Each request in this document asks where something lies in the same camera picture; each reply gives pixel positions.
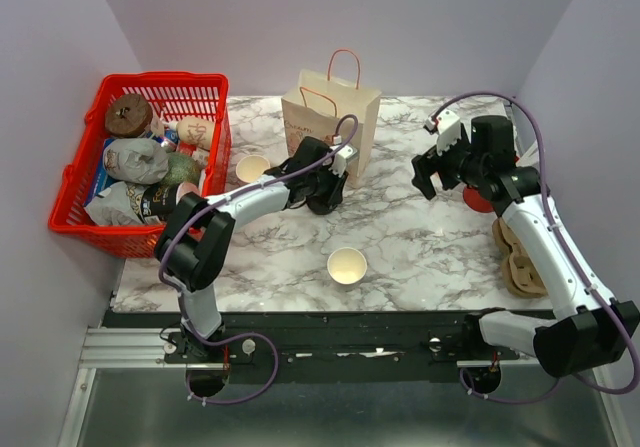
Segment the black coffee cup lid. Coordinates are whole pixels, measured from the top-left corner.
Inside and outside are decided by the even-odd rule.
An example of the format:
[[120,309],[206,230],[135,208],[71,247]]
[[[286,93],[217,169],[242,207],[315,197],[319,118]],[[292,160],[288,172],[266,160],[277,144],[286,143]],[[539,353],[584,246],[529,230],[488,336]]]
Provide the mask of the black coffee cup lid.
[[308,197],[306,206],[312,213],[319,216],[329,215],[337,208],[337,204],[329,203],[326,199],[320,197]]

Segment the white paper coffee cup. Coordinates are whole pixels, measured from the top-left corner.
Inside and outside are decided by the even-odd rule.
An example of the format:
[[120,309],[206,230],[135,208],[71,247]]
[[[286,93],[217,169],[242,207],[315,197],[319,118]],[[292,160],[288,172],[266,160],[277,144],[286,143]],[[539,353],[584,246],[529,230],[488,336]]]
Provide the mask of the white paper coffee cup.
[[367,269],[365,256],[351,247],[337,249],[327,259],[329,276],[340,285],[357,284],[364,278]]

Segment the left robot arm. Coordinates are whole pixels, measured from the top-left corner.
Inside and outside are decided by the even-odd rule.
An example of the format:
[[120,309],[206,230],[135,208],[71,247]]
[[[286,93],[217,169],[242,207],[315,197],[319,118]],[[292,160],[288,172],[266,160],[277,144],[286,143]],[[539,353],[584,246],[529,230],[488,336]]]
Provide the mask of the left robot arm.
[[307,206],[316,215],[333,212],[343,201],[348,167],[357,156],[347,144],[330,146],[306,137],[293,156],[226,194],[187,194],[160,235],[154,255],[159,280],[178,296],[181,313],[176,352],[201,362],[214,360],[225,341],[214,281],[233,234],[272,213]]

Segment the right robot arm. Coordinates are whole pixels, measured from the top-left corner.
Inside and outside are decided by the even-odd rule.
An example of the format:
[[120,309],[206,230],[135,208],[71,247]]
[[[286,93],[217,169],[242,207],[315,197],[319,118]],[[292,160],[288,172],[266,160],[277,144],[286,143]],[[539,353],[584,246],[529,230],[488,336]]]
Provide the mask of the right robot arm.
[[495,347],[536,358],[556,378],[618,361],[624,339],[639,324],[631,301],[619,302],[602,286],[571,237],[561,229],[553,199],[533,166],[520,166],[512,122],[498,115],[472,119],[469,127],[450,110],[429,121],[434,147],[413,158],[413,185],[427,198],[459,184],[472,187],[490,203],[531,259],[548,292],[551,320],[488,309],[475,314],[460,334],[460,346],[480,359]]

